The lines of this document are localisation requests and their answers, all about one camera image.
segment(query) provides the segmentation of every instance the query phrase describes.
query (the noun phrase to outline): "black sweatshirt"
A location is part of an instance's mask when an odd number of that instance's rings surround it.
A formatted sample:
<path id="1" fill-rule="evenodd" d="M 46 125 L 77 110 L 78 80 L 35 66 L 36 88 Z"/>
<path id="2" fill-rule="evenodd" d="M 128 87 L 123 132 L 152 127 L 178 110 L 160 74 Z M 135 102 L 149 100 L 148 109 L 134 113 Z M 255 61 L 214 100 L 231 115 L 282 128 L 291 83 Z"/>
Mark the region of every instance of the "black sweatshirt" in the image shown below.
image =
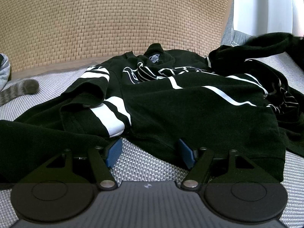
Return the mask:
<path id="1" fill-rule="evenodd" d="M 151 155 L 184 167 L 176 143 L 226 156 L 236 149 L 283 180 L 285 150 L 304 156 L 304 96 L 278 71 L 248 58 L 292 47 L 272 33 L 208 58 L 152 44 L 90 67 L 61 96 L 0 121 L 0 174 L 17 182 L 59 150 L 85 151 L 126 137 Z"/>

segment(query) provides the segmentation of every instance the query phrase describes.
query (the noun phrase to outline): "gray fabric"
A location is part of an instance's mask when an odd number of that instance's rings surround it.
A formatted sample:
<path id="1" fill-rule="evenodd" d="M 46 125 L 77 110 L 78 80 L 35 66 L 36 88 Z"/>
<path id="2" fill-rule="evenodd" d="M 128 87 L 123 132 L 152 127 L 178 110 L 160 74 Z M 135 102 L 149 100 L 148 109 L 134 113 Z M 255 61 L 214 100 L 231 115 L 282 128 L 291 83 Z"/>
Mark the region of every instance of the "gray fabric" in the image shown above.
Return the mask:
<path id="1" fill-rule="evenodd" d="M 252 36 L 233 28 L 234 0 L 232 0 L 228 21 L 221 40 L 221 45 L 237 46 L 245 44 Z"/>
<path id="2" fill-rule="evenodd" d="M 304 93 L 304 73 L 287 54 L 280 54 L 263 59 L 271 67 L 281 71 L 288 79 L 289 85 Z M 73 81 L 84 73 L 85 69 L 48 74 L 33 77 L 40 84 L 40 92 L 35 95 L 21 96 L 0 107 L 0 119 L 14 120 L 30 107 L 60 95 Z M 13 85 L 10 82 L 5 88 Z M 118 183 L 127 181 L 163 181 L 176 180 L 178 183 L 187 171 L 161 161 L 127 140 L 123 140 L 123 153 L 111 170 Z M 281 221 L 289 228 L 304 225 L 304 158 L 286 152 L 284 181 L 288 192 L 288 203 Z M 0 228 L 7 228 L 17 220 L 10 204 L 10 191 L 0 191 Z"/>
<path id="3" fill-rule="evenodd" d="M 10 76 L 9 74 L 11 71 L 11 65 L 10 65 L 9 58 L 4 54 L 1 54 L 1 55 L 3 56 L 3 60 L 0 63 L 0 91 L 7 83 L 7 80 L 9 79 L 9 76 Z"/>

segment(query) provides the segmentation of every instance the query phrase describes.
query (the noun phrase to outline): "woven rug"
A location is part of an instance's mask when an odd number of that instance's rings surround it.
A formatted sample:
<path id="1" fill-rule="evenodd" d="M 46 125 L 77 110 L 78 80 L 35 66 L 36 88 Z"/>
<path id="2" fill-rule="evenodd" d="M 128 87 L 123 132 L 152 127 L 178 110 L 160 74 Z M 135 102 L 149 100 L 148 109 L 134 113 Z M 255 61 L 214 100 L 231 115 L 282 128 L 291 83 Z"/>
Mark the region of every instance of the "woven rug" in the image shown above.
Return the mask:
<path id="1" fill-rule="evenodd" d="M 0 0 L 0 52 L 12 72 L 142 54 L 151 43 L 206 55 L 219 47 L 228 0 Z"/>

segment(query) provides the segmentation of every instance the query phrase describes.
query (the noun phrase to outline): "logo patch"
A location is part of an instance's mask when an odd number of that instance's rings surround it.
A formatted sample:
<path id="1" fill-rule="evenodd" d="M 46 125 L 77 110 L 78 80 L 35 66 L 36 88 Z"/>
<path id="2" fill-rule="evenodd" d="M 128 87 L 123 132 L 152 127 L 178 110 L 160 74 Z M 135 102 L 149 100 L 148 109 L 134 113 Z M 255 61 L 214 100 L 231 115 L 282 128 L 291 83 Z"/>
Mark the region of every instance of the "logo patch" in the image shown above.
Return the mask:
<path id="1" fill-rule="evenodd" d="M 147 184 L 144 185 L 144 187 L 145 187 L 145 188 L 151 188 L 152 185 L 151 185 L 150 183 L 147 183 Z"/>
<path id="2" fill-rule="evenodd" d="M 153 63 L 158 62 L 158 60 L 159 60 L 158 58 L 159 58 L 159 54 L 155 54 L 155 55 L 149 57 L 149 59 L 150 59 Z"/>

